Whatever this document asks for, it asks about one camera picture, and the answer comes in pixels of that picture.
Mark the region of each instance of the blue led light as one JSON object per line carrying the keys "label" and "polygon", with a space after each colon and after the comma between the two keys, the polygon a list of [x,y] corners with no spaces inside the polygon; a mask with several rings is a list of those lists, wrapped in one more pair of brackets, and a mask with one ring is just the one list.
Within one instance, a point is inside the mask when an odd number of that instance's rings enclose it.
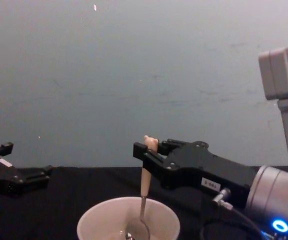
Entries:
{"label": "blue led light", "polygon": [[281,233],[286,233],[288,231],[288,225],[283,220],[275,220],[272,226],[274,229]]}

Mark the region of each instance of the cup rim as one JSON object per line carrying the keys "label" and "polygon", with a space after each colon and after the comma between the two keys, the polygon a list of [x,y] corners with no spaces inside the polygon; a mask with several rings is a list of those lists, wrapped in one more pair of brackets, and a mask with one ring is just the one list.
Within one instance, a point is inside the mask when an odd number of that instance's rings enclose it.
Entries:
{"label": "cup rim", "polygon": [[[105,201],[101,201],[100,203],[92,206],[91,208],[89,208],[86,212],[84,212],[84,214],[80,217],[80,219],[78,220],[78,223],[77,223],[77,237],[78,239],[82,239],[82,233],[81,233],[81,227],[82,227],[82,222],[83,220],[86,218],[87,214],[89,212],[91,212],[94,208],[98,208],[104,204],[107,204],[107,203],[110,203],[110,202],[115,202],[115,201],[119,201],[119,200],[122,200],[122,199],[141,199],[141,197],[139,196],[122,196],[122,197],[116,197],[116,198],[111,198],[111,199],[108,199],[108,200],[105,200]],[[151,198],[147,198],[146,199],[148,202],[152,202],[152,203],[155,203],[157,205],[160,205],[160,206],[163,206],[165,209],[167,209],[171,215],[173,215],[174,217],[174,220],[176,221],[176,225],[178,225],[178,228],[176,230],[176,238],[174,240],[176,240],[179,235],[180,235],[180,230],[181,230],[181,223],[180,223],[180,220],[178,218],[178,216],[176,215],[176,213],[167,205],[165,205],[164,203],[161,203],[160,201],[156,201],[154,199],[151,199]]]}

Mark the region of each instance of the spoon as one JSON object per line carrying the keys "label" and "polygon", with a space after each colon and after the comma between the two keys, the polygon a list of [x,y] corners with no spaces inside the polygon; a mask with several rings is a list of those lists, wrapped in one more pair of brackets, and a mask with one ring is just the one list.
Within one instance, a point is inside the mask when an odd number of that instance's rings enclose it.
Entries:
{"label": "spoon", "polygon": [[[153,137],[147,135],[144,136],[144,144],[152,151],[157,152],[159,141]],[[145,168],[142,168],[141,183],[140,183],[140,214],[139,218],[131,220],[125,228],[125,239],[126,240],[150,240],[149,227],[144,222],[144,212],[146,205],[146,198],[149,194],[151,173]]]}

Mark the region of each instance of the black cable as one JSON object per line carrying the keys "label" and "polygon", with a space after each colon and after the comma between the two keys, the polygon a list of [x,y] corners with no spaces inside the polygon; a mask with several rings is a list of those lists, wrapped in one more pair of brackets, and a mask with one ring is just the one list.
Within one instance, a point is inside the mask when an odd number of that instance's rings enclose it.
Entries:
{"label": "black cable", "polygon": [[266,237],[263,235],[262,231],[260,230],[260,228],[251,219],[249,219],[243,213],[241,213],[240,211],[238,211],[234,208],[231,211],[233,213],[235,213],[236,215],[238,215],[243,220],[245,220],[247,222],[247,224],[242,223],[242,222],[227,221],[227,220],[224,220],[221,218],[212,218],[212,219],[207,220],[203,224],[201,229],[199,230],[199,239],[200,240],[207,240],[207,238],[205,236],[205,228],[207,226],[212,225],[212,224],[222,224],[225,226],[230,226],[233,228],[241,229],[244,232],[247,232],[253,236],[258,236],[258,237],[260,237],[259,238],[260,240],[267,240]]}

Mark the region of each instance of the white label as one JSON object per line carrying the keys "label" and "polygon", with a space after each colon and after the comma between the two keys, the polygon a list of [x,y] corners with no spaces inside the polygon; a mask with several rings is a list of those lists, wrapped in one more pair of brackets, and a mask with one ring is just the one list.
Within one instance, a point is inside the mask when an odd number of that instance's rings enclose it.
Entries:
{"label": "white label", "polygon": [[212,189],[214,191],[217,191],[217,192],[219,192],[221,190],[221,184],[214,182],[214,181],[211,181],[211,180],[208,180],[204,177],[202,177],[201,185],[204,187],[207,187],[209,189]]}
{"label": "white label", "polygon": [[3,158],[0,158],[0,163],[4,164],[6,167],[12,167],[13,166],[12,164],[10,164],[8,161],[6,161]]}

